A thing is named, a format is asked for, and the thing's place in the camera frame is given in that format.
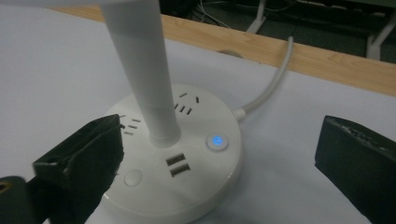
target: blue led light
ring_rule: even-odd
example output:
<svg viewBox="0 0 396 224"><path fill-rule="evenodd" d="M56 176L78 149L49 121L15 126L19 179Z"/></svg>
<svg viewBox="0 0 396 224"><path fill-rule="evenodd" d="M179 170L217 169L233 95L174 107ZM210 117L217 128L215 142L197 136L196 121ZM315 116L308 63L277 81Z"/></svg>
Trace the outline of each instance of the blue led light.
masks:
<svg viewBox="0 0 396 224"><path fill-rule="evenodd" d="M216 135L213 136L212 142L216 146L221 146L221 144L223 143L223 139L220 136Z"/></svg>

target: white cable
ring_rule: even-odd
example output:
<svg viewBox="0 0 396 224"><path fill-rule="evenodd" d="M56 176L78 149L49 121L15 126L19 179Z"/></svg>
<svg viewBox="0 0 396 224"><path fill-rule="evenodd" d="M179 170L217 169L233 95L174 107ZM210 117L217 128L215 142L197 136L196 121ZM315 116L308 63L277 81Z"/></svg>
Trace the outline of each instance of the white cable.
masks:
<svg viewBox="0 0 396 224"><path fill-rule="evenodd" d="M231 27L228 26L226 23L224 23L222 21L219 21L218 19L216 19L216 18L212 17L211 15L207 14L207 12L204 10L204 4L202 3L202 0L200 0L200 4L198 4L198 8L200 8L201 11L204 13L204 16L202 17L202 20L204 20L204 17L207 16L207 17L210 17L212 20L214 20L214 21L224 25L225 27L231 29Z"/></svg>
<svg viewBox="0 0 396 224"><path fill-rule="evenodd" d="M289 60L290 60L290 55L291 55L292 49L293 49L293 37L290 36L289 39L288 39L288 49L286 51L285 58L283 59L283 63L277 69L277 72L276 72L273 80L271 81L271 84L254 101L252 101L251 103L249 103L247 105L242 106L239 109L236 109L233 112L235 114L235 118L237 120L243 119L246 116L246 114L248 114L252 110L254 110L257 107L259 107L260 105L262 105L262 103L264 103L271 96L271 94L274 92L276 87L279 85L280 80L282 79L282 77L286 73L286 68L288 67L288 64L289 64Z"/></svg>

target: wooden surface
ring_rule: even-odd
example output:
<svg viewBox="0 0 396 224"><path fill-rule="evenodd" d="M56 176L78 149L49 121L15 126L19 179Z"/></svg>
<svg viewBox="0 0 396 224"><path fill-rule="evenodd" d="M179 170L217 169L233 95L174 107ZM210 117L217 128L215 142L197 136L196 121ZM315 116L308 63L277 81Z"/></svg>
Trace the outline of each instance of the wooden surface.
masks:
<svg viewBox="0 0 396 224"><path fill-rule="evenodd" d="M98 7L55 10L94 21L104 20ZM232 50L245 59L273 66L280 66L286 51L284 40L169 16L163 16L163 31L165 38L171 40L215 51ZM396 96L396 64L393 63L295 44L289 70Z"/></svg>

